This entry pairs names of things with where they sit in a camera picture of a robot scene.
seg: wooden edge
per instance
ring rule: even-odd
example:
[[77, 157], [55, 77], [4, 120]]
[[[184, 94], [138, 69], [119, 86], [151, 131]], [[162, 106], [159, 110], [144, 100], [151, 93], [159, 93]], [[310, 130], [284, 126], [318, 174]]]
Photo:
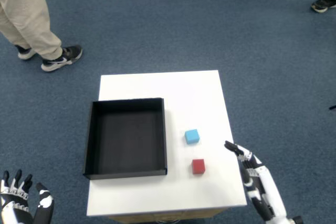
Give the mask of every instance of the wooden edge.
[[186, 220], [198, 218], [211, 218], [227, 208], [206, 209], [206, 210], [189, 210], [189, 211], [173, 211], [173, 212], [159, 212], [155, 214], [139, 214], [128, 216], [109, 216], [110, 219], [128, 224], [128, 223], [143, 223], [153, 221], [169, 221], [169, 220]]

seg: red cube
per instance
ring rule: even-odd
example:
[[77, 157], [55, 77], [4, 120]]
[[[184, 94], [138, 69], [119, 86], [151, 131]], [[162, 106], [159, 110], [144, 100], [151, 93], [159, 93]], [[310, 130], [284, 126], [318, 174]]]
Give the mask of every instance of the red cube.
[[193, 174], [203, 174], [205, 172], [204, 159], [193, 159]]

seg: robotic hand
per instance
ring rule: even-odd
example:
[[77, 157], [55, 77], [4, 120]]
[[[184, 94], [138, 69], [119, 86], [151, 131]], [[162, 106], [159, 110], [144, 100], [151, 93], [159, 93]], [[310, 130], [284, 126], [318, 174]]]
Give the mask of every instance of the robotic hand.
[[303, 224], [300, 216], [287, 219], [278, 188], [267, 167], [249, 150], [225, 141], [243, 167], [240, 169], [249, 199], [266, 224]]
[[11, 186], [8, 184], [9, 173], [4, 172], [1, 180], [0, 196], [3, 224], [50, 224], [54, 210], [54, 199], [41, 183], [36, 185], [40, 195], [40, 202], [33, 218], [28, 209], [28, 193], [33, 182], [32, 175], [19, 185], [22, 171], [18, 170]]

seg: black sneaker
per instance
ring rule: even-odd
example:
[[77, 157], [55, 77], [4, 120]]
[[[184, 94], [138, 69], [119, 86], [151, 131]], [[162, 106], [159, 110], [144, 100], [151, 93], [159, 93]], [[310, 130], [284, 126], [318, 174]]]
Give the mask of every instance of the black sneaker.
[[31, 48], [24, 49], [21, 46], [18, 46], [18, 45], [15, 45], [15, 46], [17, 50], [19, 50], [18, 57], [21, 60], [29, 60], [32, 56], [34, 56], [34, 54], [36, 54], [36, 52], [32, 50]]
[[59, 69], [65, 65], [70, 65], [76, 62], [83, 53], [83, 49], [80, 46], [72, 46], [63, 48], [62, 55], [56, 60], [43, 60], [41, 68], [43, 71], [51, 72]]
[[328, 8], [336, 7], [336, 1], [333, 0], [317, 0], [311, 4], [311, 8], [318, 13], [324, 13]]

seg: open box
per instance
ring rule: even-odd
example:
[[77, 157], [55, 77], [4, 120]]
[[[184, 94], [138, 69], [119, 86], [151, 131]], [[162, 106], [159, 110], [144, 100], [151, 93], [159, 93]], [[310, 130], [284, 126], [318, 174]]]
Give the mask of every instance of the open box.
[[163, 99], [93, 102], [83, 174], [89, 179], [166, 175]]

